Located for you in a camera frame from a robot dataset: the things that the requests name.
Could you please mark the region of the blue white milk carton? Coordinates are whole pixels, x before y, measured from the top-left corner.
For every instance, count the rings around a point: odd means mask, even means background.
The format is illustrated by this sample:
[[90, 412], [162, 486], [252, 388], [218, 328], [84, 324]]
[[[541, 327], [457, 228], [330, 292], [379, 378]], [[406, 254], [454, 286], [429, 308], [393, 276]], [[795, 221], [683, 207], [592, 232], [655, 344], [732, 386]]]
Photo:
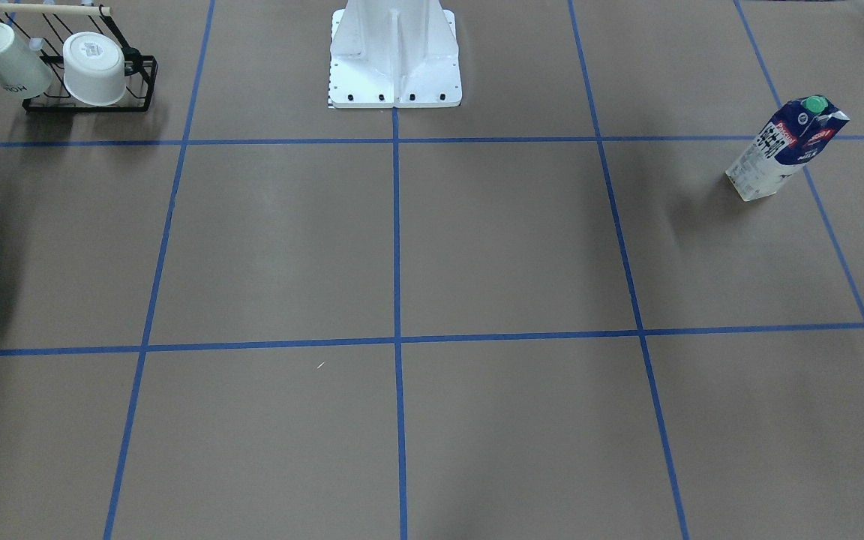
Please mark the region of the blue white milk carton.
[[724, 175], [745, 202], [777, 194], [850, 120], [822, 94], [783, 103]]

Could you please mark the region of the white cup on rack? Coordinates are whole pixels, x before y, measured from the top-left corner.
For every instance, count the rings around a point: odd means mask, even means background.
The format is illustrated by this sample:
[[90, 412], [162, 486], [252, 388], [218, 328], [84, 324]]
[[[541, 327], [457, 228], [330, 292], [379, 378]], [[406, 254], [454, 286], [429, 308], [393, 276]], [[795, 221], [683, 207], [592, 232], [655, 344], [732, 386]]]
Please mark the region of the white cup on rack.
[[111, 38], [92, 31], [69, 35], [61, 57], [63, 86], [75, 99], [106, 107], [125, 96], [125, 56]]
[[33, 51], [20, 40], [13, 27], [0, 22], [0, 88], [19, 99], [32, 99], [50, 89], [54, 74]]

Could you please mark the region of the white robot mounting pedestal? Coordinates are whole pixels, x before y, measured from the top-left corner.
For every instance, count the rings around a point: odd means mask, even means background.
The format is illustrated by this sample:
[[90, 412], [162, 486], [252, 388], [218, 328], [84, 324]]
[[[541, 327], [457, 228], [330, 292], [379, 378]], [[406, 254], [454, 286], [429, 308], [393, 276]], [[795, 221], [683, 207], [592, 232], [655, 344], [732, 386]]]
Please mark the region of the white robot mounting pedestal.
[[458, 107], [456, 17], [439, 1], [349, 1], [330, 24], [333, 109]]

